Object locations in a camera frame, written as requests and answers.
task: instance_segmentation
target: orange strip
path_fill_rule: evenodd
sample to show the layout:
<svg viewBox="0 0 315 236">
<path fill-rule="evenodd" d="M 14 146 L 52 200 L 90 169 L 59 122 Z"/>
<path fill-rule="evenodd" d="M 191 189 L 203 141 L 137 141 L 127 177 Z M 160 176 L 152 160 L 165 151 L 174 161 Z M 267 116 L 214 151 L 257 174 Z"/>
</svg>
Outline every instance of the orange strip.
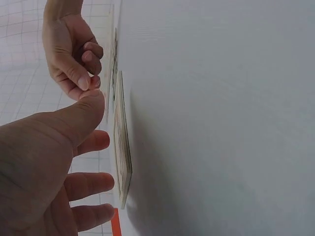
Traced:
<svg viewBox="0 0 315 236">
<path fill-rule="evenodd" d="M 114 215 L 114 218 L 112 219 L 112 231 L 113 231 L 113 236 L 122 236 L 117 208 L 115 208 L 115 215 Z"/>
</svg>

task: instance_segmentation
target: hand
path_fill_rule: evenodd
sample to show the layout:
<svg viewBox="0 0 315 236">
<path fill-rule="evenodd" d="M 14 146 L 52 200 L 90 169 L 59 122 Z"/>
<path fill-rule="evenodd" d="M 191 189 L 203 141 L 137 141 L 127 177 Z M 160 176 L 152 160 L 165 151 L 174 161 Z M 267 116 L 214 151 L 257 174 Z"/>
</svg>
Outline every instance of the hand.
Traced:
<svg viewBox="0 0 315 236">
<path fill-rule="evenodd" d="M 98 45 L 81 17 L 83 0 L 48 0 L 44 11 L 43 45 L 52 78 L 72 99 L 100 87 Z"/>
<path fill-rule="evenodd" d="M 109 204 L 69 206 L 114 186 L 110 174 L 67 174 L 73 157 L 109 146 L 108 134 L 95 130 L 103 113 L 94 90 L 65 109 L 0 127 L 0 235 L 77 236 L 111 220 Z"/>
</svg>

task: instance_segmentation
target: wooden block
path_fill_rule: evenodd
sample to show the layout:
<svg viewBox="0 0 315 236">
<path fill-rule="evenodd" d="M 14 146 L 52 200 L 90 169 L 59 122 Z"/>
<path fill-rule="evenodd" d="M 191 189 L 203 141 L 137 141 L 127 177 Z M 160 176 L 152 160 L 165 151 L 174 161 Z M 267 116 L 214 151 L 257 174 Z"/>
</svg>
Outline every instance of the wooden block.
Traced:
<svg viewBox="0 0 315 236">
<path fill-rule="evenodd" d="M 124 209 L 132 175 L 132 164 L 126 123 L 123 76 L 119 71 L 116 80 L 116 99 L 114 110 L 114 145 L 118 189 L 121 208 Z"/>
</svg>

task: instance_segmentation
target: white surface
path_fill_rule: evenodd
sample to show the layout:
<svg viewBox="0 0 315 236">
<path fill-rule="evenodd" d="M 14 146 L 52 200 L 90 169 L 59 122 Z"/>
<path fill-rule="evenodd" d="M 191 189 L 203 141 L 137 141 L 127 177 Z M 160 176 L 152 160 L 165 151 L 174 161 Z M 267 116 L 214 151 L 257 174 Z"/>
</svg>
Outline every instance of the white surface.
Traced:
<svg viewBox="0 0 315 236">
<path fill-rule="evenodd" d="M 41 42 L 45 0 L 0 0 L 0 125 L 36 112 L 61 109 L 73 104 L 50 78 Z M 111 0 L 85 0 L 82 15 L 104 46 L 106 16 Z M 102 122 L 99 129 L 106 130 Z M 71 172 L 109 172 L 108 150 L 74 158 Z M 113 191 L 71 203 L 98 205 L 114 203 Z M 106 223 L 81 236 L 110 236 Z"/>
<path fill-rule="evenodd" d="M 314 11 L 312 0 L 123 1 L 123 235 L 315 235 Z"/>
</svg>

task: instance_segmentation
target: fingertip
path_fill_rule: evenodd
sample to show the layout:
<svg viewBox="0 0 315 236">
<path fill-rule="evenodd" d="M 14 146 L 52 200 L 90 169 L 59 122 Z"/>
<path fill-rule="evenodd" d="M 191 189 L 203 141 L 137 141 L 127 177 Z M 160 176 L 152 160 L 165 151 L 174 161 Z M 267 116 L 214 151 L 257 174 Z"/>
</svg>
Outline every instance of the fingertip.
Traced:
<svg viewBox="0 0 315 236">
<path fill-rule="evenodd" d="M 82 89 L 83 91 L 86 91 L 89 89 L 89 82 L 85 77 L 81 77 L 78 80 L 78 86 L 80 89 Z"/>
<path fill-rule="evenodd" d="M 83 48 L 84 48 L 85 50 L 89 49 L 90 44 L 91 44 L 90 42 L 86 42 L 86 43 L 84 44 Z"/>
<path fill-rule="evenodd" d="M 103 175 L 104 175 L 104 181 L 106 182 L 106 187 L 107 187 L 106 191 L 112 190 L 115 186 L 114 177 L 110 173 L 103 173 Z"/>
<path fill-rule="evenodd" d="M 110 218 L 109 220 L 112 220 L 115 216 L 115 209 L 112 205 L 110 205 L 109 203 L 104 204 L 104 206 L 107 209 L 108 212 L 108 218 Z"/>
<path fill-rule="evenodd" d="M 98 75 L 94 75 L 91 77 L 90 89 L 98 89 L 100 87 L 100 77 Z"/>
<path fill-rule="evenodd" d="M 109 145 L 110 145 L 110 137 L 109 137 L 109 134 L 106 132 L 106 134 L 105 134 L 104 136 L 106 136 L 106 138 L 104 138 L 104 140 L 105 140 L 105 148 L 108 148 Z"/>
<path fill-rule="evenodd" d="M 93 56 L 92 56 L 92 52 L 91 51 L 86 51 L 83 55 L 82 55 L 82 61 L 83 62 L 89 62 L 92 61 Z"/>
</svg>

